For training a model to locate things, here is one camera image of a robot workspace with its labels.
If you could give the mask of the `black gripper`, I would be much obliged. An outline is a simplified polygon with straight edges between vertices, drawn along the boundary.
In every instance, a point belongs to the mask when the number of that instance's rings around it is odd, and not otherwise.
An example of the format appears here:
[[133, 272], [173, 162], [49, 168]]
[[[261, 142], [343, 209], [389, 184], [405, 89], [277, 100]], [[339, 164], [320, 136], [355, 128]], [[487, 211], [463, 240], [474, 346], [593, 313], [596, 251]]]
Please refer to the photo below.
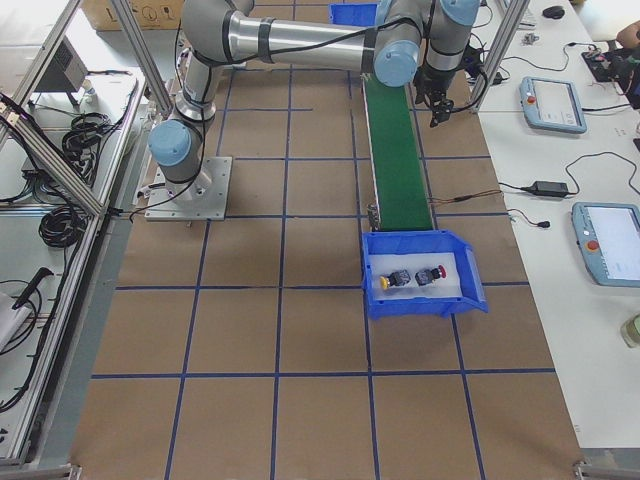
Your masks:
[[414, 76], [415, 103], [424, 103], [431, 110], [430, 127], [449, 120], [454, 102], [446, 97], [453, 79], [452, 71], [419, 67]]

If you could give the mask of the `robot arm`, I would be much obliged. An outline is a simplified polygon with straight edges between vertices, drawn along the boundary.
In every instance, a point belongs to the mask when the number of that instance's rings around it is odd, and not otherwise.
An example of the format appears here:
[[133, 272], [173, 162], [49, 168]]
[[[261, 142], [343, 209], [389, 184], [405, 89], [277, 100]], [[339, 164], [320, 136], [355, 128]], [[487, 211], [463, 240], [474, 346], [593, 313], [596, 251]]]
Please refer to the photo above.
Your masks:
[[388, 87], [414, 84], [437, 126], [455, 112], [446, 96], [480, 8], [477, 1], [381, 1], [373, 26], [255, 18], [251, 1], [187, 1], [181, 26], [191, 52], [174, 114], [148, 146], [171, 201], [195, 202], [213, 179], [204, 140], [222, 70], [251, 60], [372, 73]]

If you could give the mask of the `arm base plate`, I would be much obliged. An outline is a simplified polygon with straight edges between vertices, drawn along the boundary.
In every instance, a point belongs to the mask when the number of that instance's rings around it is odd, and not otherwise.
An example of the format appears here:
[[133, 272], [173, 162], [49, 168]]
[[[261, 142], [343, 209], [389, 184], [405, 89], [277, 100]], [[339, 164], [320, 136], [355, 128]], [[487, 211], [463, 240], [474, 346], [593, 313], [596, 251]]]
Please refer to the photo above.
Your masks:
[[148, 221], [223, 221], [226, 216], [232, 157], [206, 156], [199, 176], [182, 194], [185, 186], [167, 183], [160, 167], [155, 183], [163, 186], [150, 192], [151, 207], [143, 214]]

